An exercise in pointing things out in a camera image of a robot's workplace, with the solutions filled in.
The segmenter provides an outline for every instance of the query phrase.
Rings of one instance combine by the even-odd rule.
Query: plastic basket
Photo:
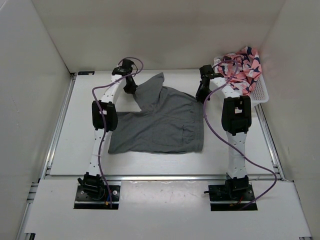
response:
[[[215,73],[218,72],[218,67],[214,68],[214,72]],[[260,75],[258,81],[256,81],[255,88],[250,94],[250,99],[251,99],[252,108],[260,103],[266,103],[269,100],[267,87],[262,74]]]

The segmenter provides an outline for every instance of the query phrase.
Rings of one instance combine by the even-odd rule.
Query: white wall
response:
[[[69,82],[32,2],[7,0],[0,8],[1,240],[15,239]]]
[[[197,69],[246,45],[260,47],[284,0],[33,0],[71,72]]]
[[[285,176],[320,239],[320,1],[287,0],[262,47],[263,105]]]

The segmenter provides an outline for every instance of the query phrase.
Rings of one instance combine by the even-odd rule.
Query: white work surface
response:
[[[259,195],[272,181],[252,183]],[[298,240],[311,236],[295,185],[278,182],[258,211],[210,211],[206,181],[123,181],[118,210],[73,209],[77,180],[41,180],[34,240]]]
[[[175,88],[195,96],[200,82],[199,70],[145,70],[134,77],[139,85],[155,74],[164,73],[164,86]],[[51,175],[83,175],[90,164],[95,141],[91,104],[93,87],[110,82],[111,71],[96,71],[94,75],[76,77],[64,124],[55,151]],[[96,91],[100,98],[105,89]],[[207,115],[212,127],[227,139],[222,128],[223,101],[212,96],[207,105]],[[131,94],[121,91],[115,104],[116,110],[140,111]],[[255,163],[273,169],[272,159],[260,127],[255,109],[252,109],[252,125],[247,134],[246,155]],[[204,122],[204,145],[202,152],[186,154],[152,154],[126,152],[102,154],[102,168],[106,175],[225,175],[228,168],[228,146],[218,140]],[[269,174],[249,163],[249,175]]]

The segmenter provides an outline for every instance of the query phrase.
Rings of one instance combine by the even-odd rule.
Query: pink clothing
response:
[[[262,73],[260,58],[258,50],[246,46],[244,49],[236,52],[229,53],[223,56],[223,60],[234,59],[238,64],[238,71],[234,78],[230,81],[230,86],[234,90],[240,90],[242,95],[250,95],[255,89],[256,82]],[[225,78],[229,78],[234,73],[234,63],[222,63],[218,66],[218,72]]]

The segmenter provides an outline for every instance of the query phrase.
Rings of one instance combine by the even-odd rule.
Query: gray cloth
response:
[[[199,152],[204,144],[203,105],[186,93],[162,86],[159,73],[139,85],[133,96],[140,112],[118,112],[109,154]]]

